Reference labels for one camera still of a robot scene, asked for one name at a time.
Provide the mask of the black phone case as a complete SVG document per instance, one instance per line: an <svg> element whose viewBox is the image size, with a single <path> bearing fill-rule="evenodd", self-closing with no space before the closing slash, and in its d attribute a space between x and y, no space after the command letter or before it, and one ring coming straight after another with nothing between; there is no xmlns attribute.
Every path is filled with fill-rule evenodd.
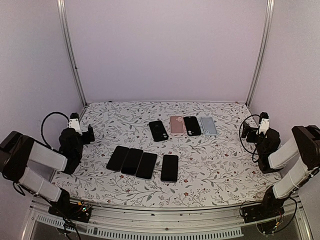
<svg viewBox="0 0 320 240"><path fill-rule="evenodd" d="M151 121L148 123L153 140L155 142L162 142L169 139L167 131L161 120Z"/></svg>
<svg viewBox="0 0 320 240"><path fill-rule="evenodd" d="M199 122L195 116L185 116L183 121L188 136L200 136L202 134Z"/></svg>

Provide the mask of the dark purple phone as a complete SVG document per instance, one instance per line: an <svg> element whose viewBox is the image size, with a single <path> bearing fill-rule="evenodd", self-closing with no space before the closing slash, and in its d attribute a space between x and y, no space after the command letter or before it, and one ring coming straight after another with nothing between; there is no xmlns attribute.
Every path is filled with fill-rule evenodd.
<svg viewBox="0 0 320 240"><path fill-rule="evenodd" d="M163 156L160 180L176 183L178 180L179 157L166 154Z"/></svg>

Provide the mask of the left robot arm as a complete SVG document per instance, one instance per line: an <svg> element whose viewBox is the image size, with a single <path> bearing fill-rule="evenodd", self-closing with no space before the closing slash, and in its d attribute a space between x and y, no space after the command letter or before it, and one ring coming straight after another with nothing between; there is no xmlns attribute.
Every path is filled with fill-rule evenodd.
<svg viewBox="0 0 320 240"><path fill-rule="evenodd" d="M12 131L0 143L0 172L2 176L47 200L63 216L74 213L70 194L33 171L33 162L57 172L72 175L81 163L84 145L95 141L94 130L88 126L86 132L68 127L59 136L60 148L55 150L34 138Z"/></svg>

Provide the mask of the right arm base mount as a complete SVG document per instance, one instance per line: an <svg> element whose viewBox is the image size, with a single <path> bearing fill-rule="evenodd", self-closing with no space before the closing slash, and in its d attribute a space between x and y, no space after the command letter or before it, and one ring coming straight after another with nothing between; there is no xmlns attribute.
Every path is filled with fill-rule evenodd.
<svg viewBox="0 0 320 240"><path fill-rule="evenodd" d="M239 214L245 223L258 222L274 217L282 217L285 213L283 207L264 208L262 202L245 201L239 207Z"/></svg>

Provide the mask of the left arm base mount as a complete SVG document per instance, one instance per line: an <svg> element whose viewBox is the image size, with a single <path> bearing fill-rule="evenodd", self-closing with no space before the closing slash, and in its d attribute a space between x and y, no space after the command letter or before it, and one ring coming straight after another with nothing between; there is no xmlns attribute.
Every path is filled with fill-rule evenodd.
<svg viewBox="0 0 320 240"><path fill-rule="evenodd" d="M77 203L52 202L48 213L69 220L88 223L92 215L92 206L83 201Z"/></svg>

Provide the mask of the pink phone case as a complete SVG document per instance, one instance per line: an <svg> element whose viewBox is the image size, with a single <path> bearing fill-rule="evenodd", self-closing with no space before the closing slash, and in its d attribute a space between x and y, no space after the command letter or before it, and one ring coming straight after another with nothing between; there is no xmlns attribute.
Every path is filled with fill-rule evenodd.
<svg viewBox="0 0 320 240"><path fill-rule="evenodd" d="M182 135L186 132L184 119L182 116L170 117L170 132L174 135Z"/></svg>

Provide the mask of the light blue phone case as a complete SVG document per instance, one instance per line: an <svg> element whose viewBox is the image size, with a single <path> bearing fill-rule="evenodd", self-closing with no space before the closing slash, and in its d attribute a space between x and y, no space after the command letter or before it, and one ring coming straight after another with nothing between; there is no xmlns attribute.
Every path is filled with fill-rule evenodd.
<svg viewBox="0 0 320 240"><path fill-rule="evenodd" d="M215 125L215 122L210 116L201 116L200 117L201 125L206 136L217 136L218 131Z"/></svg>

